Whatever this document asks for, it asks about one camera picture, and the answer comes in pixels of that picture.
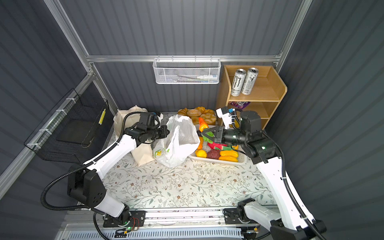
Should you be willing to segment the beige canvas tote bag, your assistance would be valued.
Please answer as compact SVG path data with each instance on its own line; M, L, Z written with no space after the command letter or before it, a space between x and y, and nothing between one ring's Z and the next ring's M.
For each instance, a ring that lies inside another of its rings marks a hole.
M150 144L139 144L139 142L136 142L136 137L139 136L140 131L136 129L137 126L134 126L134 124L139 122L141 115L132 114L127 118L125 118L127 115L133 112L147 113L148 110L145 108L141 108L137 105L131 107L128 110L118 110L117 114L113 118L114 131L116 135L116 140L119 139L122 129L126 137L129 136L132 139L135 139L135 143L137 144L137 147L131 151L131 154L134 160L136 161L137 165L142 166L149 162L154 161L155 158L153 157L153 151Z

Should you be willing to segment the white plastic produce basket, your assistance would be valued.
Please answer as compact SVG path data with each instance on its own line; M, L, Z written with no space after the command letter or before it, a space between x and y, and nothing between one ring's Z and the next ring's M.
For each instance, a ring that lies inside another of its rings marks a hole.
M231 147L227 145L211 144L205 141L199 130L199 125L195 125L195 127L200 138L200 144L189 156L192 160L238 166L244 165L248 161L248 157L232 150Z

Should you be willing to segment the white plastic grocery bag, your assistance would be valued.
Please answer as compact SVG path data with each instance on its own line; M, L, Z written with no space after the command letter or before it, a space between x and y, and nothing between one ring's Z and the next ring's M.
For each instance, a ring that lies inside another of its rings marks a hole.
M169 135L160 139L153 148L157 162L174 168L182 165L199 146L200 139L193 121L186 116L171 116L166 124Z

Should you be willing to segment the orange toy carrot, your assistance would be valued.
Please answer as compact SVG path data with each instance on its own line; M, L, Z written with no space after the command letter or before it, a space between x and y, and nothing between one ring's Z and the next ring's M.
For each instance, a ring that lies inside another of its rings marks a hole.
M199 131L200 135L203 137L203 140L212 144L214 142L214 133L209 131L209 125L205 122L203 118L199 118Z

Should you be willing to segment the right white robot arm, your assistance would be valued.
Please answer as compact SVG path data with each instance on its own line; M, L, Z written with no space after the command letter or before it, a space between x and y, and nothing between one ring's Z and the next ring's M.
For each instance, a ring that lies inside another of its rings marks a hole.
M203 118L199 118L199 129L209 143L239 146L240 153L246 155L256 165L273 194L279 212L273 212L256 200L248 198L238 202L235 209L224 209L227 221L248 224L256 222L264 227L275 240L324 239L327 228L323 221L313 217L299 197L288 173L283 150L262 129L261 117L254 111L217 109L223 126L209 128Z

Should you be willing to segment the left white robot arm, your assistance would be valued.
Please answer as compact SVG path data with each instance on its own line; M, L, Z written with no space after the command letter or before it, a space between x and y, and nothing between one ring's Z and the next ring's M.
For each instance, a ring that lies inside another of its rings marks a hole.
M86 208L119 218L127 207L108 193L103 179L118 161L137 147L167 137L170 131L166 125L161 125L162 119L163 114L159 112L127 114L123 118L118 139L96 157L84 163L89 166L69 175L67 190L69 197L84 204Z

